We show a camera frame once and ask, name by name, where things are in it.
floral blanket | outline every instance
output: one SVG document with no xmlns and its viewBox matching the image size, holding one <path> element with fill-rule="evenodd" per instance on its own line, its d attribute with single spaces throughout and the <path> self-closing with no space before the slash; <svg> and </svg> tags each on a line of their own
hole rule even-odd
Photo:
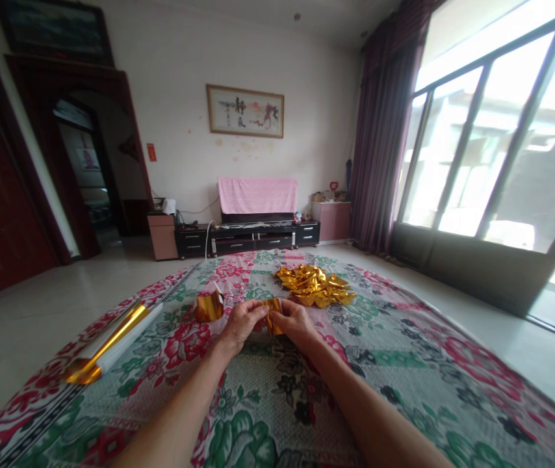
<svg viewBox="0 0 555 468">
<path fill-rule="evenodd" d="M 245 299 L 287 297 L 273 273 L 309 263 L 353 287 L 349 306 L 308 312 L 326 342 L 458 467 L 555 466 L 555 404 L 438 311 L 355 265 L 290 250 L 182 270 L 122 302 L 68 343 L 0 411 L 0 467 L 108 465 L 196 368 L 226 319 L 190 310 L 212 281 L 228 316 Z M 134 299 L 161 317 L 100 381 L 66 385 L 73 357 Z M 363 459 L 314 366 L 264 321 L 224 374 L 191 460 L 207 467 L 359 466 Z"/>
</svg>

picture frame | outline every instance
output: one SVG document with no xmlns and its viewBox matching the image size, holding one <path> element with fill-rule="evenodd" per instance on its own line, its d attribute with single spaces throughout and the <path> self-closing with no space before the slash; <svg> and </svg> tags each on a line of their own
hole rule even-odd
<svg viewBox="0 0 555 468">
<path fill-rule="evenodd" d="M 65 0 L 0 0 L 0 23 L 15 53 L 115 67 L 98 7 Z"/>
<path fill-rule="evenodd" d="M 81 163 L 81 170 L 85 172 L 102 172 L 94 148 L 76 148 L 76 155 Z"/>
<path fill-rule="evenodd" d="M 284 138 L 284 95 L 206 85 L 212 133 Z"/>
</svg>

window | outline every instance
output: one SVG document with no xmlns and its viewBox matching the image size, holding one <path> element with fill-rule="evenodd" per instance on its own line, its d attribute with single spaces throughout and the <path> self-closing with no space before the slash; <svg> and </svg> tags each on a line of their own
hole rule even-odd
<svg viewBox="0 0 555 468">
<path fill-rule="evenodd" d="M 440 230 L 474 236 L 553 34 L 496 59 Z"/>
<path fill-rule="evenodd" d="M 544 253 L 555 239 L 555 72 L 485 239 Z"/>
<path fill-rule="evenodd" d="M 395 213 L 412 226 L 545 253 L 555 239 L 555 21 L 525 34 L 555 18 L 555 0 L 491 1 L 491 23 L 463 41 L 450 33 L 446 49 L 436 28 L 449 13 L 432 18 Z M 470 20 L 464 29 L 474 30 Z"/>
<path fill-rule="evenodd" d="M 487 13 L 491 10 L 484 8 L 483 1 L 474 3 L 470 0 L 448 0 L 448 2 L 448 5 L 444 4 L 441 7 L 438 15 L 432 16 L 432 24 L 423 52 L 426 60 L 423 60 L 420 65 L 417 90 L 555 18 L 555 0 L 529 0 L 517 8 L 515 7 L 518 1 L 512 1 L 505 5 L 506 8 L 503 11 L 501 11 L 503 6 L 498 6 L 500 2 L 494 2 L 495 7 L 492 10 L 503 13 L 504 16 L 490 25 L 484 24 L 481 19 L 483 17 L 487 21 L 489 17 Z M 468 7 L 468 5 L 472 8 L 464 11 L 462 7 Z M 460 30 L 464 22 L 472 22 L 475 25 L 481 23 L 485 27 L 437 57 L 429 58 L 428 55 L 436 53 L 432 51 L 433 49 L 440 51 L 444 48 L 443 38 L 454 37 L 453 33 L 449 33 L 454 26 L 449 27 L 448 21 L 459 23 Z"/>
<path fill-rule="evenodd" d="M 436 88 L 403 221 L 430 228 L 481 68 Z"/>
</svg>

forearm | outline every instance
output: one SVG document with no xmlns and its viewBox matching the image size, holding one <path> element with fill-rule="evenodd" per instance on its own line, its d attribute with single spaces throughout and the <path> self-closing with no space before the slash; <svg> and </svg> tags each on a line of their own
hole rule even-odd
<svg viewBox="0 0 555 468">
<path fill-rule="evenodd" d="M 304 352 L 338 402 L 368 466 L 450 467 L 448 460 L 321 340 Z"/>
<path fill-rule="evenodd" d="M 235 350 L 217 341 L 167 405 L 118 457 L 114 468 L 186 467 L 219 380 Z"/>
</svg>

red paper sign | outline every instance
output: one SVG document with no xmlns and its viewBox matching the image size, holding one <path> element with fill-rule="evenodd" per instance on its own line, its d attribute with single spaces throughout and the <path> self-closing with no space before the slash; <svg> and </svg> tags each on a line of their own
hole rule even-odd
<svg viewBox="0 0 555 468">
<path fill-rule="evenodd" d="M 148 156 L 150 161 L 156 162 L 156 150 L 154 149 L 154 143 L 148 143 Z"/>
</svg>

